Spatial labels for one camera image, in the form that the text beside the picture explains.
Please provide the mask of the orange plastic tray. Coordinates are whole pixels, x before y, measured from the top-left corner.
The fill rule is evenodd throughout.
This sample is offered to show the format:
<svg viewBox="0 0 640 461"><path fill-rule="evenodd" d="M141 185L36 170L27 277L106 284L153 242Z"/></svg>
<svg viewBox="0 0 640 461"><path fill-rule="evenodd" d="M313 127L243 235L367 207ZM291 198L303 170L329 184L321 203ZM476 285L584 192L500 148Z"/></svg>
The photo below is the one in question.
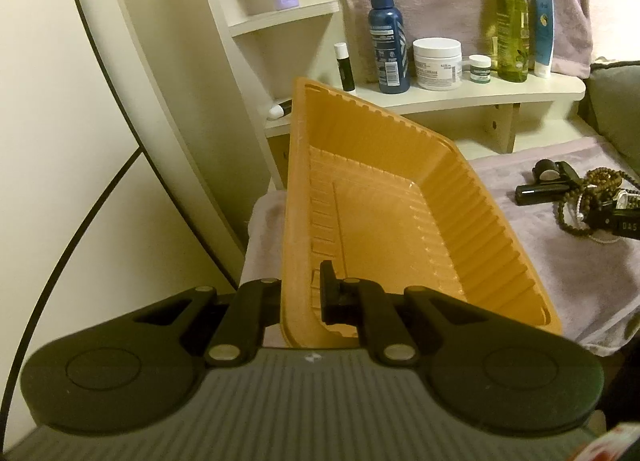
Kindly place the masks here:
<svg viewBox="0 0 640 461"><path fill-rule="evenodd" d="M320 82L293 92L282 249L288 344L343 348L352 325L321 318L320 266L341 278L440 291L525 325L562 323L520 240L457 146Z"/></svg>

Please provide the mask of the black watch round face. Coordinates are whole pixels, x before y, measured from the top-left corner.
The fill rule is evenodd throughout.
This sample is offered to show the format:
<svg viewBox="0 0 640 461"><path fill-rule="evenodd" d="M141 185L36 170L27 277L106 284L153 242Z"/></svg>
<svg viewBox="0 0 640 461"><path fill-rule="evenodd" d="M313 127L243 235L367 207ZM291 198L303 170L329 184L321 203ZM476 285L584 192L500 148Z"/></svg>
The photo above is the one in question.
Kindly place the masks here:
<svg viewBox="0 0 640 461"><path fill-rule="evenodd" d="M565 194L582 186L582 179L565 161L539 160L532 173L533 184L515 188L514 200L518 206L559 201Z"/></svg>

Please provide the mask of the silver face black watch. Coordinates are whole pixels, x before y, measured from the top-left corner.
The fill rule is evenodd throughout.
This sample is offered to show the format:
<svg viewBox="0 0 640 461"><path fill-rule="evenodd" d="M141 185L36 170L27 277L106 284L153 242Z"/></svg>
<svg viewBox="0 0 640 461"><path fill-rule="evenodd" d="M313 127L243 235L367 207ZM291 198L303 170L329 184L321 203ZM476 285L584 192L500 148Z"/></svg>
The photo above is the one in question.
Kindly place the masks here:
<svg viewBox="0 0 640 461"><path fill-rule="evenodd" d="M640 238L639 195L621 190L602 202L589 216L589 224L597 230L606 230L617 237Z"/></svg>

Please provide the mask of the dark pen with white tip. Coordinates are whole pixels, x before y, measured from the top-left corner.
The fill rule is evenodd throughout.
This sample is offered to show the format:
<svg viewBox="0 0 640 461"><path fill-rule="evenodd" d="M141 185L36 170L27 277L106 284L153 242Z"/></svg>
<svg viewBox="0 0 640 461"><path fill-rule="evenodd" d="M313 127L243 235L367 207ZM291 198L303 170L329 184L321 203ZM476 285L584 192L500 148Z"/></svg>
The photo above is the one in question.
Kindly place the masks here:
<svg viewBox="0 0 640 461"><path fill-rule="evenodd" d="M275 102L267 112L267 119L269 121L274 121L281 119L292 111L292 99L283 99Z"/></svg>

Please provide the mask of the mauve fleece table cloth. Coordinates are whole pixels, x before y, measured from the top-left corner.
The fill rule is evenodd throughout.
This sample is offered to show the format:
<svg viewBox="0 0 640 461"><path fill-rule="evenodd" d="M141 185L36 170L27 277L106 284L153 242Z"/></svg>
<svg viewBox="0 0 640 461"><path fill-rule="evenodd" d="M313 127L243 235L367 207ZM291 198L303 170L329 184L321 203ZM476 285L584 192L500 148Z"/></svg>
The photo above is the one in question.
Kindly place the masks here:
<svg viewBox="0 0 640 461"><path fill-rule="evenodd" d="M528 149L510 156L468 161L520 240L562 323L562 334L591 353L608 356L639 330L639 246L634 240L570 236L547 206L520 207L513 187L526 166L542 156ZM243 281L278 278L286 192L259 198L248 224Z"/></svg>

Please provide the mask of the black white lip balm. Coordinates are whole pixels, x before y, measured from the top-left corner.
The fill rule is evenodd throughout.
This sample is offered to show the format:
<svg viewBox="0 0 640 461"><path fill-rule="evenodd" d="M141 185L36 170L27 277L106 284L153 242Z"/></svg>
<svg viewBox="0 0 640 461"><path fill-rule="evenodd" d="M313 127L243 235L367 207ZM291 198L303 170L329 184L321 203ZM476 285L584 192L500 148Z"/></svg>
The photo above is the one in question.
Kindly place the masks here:
<svg viewBox="0 0 640 461"><path fill-rule="evenodd" d="M355 79L352 74L352 65L348 47L345 42L334 44L334 54L337 61L338 72L340 73L342 88L347 93L356 91Z"/></svg>

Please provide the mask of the white cream jar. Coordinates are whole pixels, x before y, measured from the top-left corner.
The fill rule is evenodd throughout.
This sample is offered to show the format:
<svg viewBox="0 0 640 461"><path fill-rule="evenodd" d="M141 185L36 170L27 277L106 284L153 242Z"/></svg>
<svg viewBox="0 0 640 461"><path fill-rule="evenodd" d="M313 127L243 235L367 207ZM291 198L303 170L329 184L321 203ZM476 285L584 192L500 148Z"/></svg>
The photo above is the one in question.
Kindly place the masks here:
<svg viewBox="0 0 640 461"><path fill-rule="evenodd" d="M416 80L420 88L450 91L462 82L462 45L449 38L422 38L413 41Z"/></svg>

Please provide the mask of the small green label jar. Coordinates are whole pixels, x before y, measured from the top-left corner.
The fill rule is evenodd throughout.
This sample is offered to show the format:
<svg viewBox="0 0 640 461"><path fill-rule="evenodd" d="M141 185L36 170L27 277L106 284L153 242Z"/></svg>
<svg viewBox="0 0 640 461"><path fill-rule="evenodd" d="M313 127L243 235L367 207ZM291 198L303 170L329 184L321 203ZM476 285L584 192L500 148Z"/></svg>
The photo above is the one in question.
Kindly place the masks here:
<svg viewBox="0 0 640 461"><path fill-rule="evenodd" d="M469 59L470 80L478 84L487 84L491 79L492 61L487 55L474 54Z"/></svg>

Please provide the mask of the blue spray bottle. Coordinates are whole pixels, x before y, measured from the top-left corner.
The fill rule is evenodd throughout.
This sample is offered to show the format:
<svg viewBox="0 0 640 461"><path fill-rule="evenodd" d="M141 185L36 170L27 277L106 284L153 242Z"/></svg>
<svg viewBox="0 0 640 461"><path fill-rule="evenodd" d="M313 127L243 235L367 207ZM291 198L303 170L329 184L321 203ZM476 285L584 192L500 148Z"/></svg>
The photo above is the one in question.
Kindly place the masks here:
<svg viewBox="0 0 640 461"><path fill-rule="evenodd" d="M404 20L394 0L370 0L369 32L374 49L378 87L401 94L410 86L408 41Z"/></svg>

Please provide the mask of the grey cushion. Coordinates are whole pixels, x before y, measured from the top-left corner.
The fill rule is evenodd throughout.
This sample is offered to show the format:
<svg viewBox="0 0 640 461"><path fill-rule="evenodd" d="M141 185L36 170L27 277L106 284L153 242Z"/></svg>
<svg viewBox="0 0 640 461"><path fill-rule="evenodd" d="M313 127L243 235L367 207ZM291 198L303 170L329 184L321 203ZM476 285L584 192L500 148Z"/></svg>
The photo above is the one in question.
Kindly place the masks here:
<svg viewBox="0 0 640 461"><path fill-rule="evenodd" d="M639 62L593 64L585 120L639 174Z"/></svg>

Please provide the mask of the green olive spray bottle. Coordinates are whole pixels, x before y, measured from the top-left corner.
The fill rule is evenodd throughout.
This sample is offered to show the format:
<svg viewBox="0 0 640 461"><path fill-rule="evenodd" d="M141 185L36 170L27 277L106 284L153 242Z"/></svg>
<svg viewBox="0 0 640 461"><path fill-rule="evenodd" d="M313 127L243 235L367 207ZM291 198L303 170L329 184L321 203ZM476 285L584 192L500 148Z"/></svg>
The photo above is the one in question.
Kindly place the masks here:
<svg viewBox="0 0 640 461"><path fill-rule="evenodd" d="M523 83L529 70L528 0L497 0L496 21L498 76Z"/></svg>

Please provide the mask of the white blue tube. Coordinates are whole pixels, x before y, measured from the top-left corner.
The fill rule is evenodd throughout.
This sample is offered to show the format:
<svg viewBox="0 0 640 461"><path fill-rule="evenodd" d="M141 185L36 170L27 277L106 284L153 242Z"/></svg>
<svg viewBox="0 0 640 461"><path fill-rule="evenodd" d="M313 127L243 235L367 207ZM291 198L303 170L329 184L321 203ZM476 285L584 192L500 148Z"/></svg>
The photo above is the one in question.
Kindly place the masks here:
<svg viewBox="0 0 640 461"><path fill-rule="evenodd" d="M534 0L534 11L534 72L548 79L554 52L554 0Z"/></svg>

